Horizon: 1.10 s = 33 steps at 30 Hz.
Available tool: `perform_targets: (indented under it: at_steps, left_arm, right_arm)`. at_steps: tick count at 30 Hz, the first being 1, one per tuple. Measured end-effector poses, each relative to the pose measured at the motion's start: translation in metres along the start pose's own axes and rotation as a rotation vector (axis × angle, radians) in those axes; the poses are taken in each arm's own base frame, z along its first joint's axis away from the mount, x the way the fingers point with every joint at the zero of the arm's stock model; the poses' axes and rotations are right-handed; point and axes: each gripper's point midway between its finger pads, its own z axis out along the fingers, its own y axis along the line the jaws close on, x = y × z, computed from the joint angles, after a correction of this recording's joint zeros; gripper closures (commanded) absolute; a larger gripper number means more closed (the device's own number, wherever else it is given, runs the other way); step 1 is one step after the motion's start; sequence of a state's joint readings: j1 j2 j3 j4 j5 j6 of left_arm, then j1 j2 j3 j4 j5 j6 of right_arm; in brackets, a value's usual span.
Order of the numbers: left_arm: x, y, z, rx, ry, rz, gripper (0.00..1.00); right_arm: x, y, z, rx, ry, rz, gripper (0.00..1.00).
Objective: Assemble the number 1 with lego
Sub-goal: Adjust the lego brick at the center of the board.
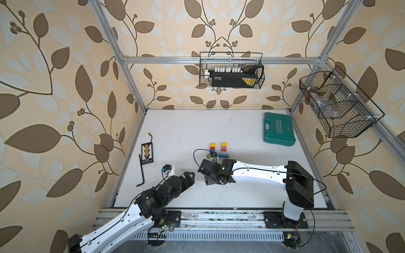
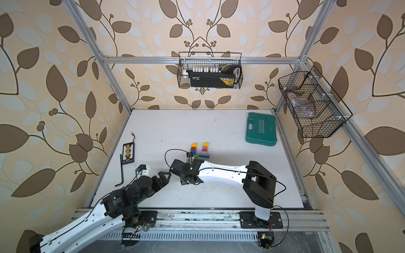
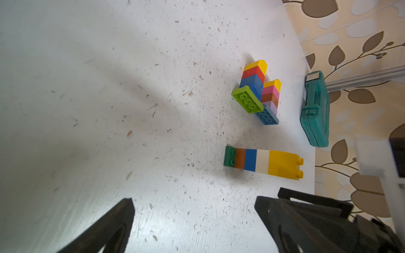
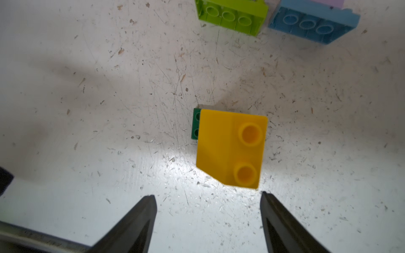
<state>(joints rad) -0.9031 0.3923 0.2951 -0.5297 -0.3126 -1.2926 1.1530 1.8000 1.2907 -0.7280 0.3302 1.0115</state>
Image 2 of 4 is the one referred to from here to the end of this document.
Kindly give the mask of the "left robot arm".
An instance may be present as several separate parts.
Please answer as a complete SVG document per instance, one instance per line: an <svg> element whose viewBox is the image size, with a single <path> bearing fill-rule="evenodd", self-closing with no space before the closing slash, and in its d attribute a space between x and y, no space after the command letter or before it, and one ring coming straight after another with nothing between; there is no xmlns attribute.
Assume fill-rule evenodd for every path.
<svg viewBox="0 0 405 253"><path fill-rule="evenodd" d="M89 212L51 234L30 238L31 253L77 253L109 232L138 223L138 205L165 187L171 173L141 176L105 195Z"/></svg>

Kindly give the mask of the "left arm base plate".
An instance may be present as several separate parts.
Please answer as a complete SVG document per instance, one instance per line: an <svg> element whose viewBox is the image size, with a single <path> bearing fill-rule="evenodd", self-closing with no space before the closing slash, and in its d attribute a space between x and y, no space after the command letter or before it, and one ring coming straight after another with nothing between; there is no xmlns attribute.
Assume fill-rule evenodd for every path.
<svg viewBox="0 0 405 253"><path fill-rule="evenodd" d="M157 211L141 211L139 214L126 221L126 227L154 227L157 221Z"/></svg>

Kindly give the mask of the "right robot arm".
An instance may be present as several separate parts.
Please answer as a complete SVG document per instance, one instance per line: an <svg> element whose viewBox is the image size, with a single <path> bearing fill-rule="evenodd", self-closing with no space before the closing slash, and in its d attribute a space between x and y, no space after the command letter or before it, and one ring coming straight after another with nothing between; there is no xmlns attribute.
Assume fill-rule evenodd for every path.
<svg viewBox="0 0 405 253"><path fill-rule="evenodd" d="M274 206L277 178L260 163L226 166L195 159L191 163L174 160L169 171L185 184L216 182L242 188L255 205L256 218L268 221Z"/></svg>

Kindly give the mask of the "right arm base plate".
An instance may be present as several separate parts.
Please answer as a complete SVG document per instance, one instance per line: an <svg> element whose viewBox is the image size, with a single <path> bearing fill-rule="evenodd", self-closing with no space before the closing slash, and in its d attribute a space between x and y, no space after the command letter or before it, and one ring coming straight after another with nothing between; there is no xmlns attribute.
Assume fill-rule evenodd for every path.
<svg viewBox="0 0 405 253"><path fill-rule="evenodd" d="M239 213L242 229L282 229L283 222L279 212L271 212L269 220L262 220L255 216L253 211Z"/></svg>

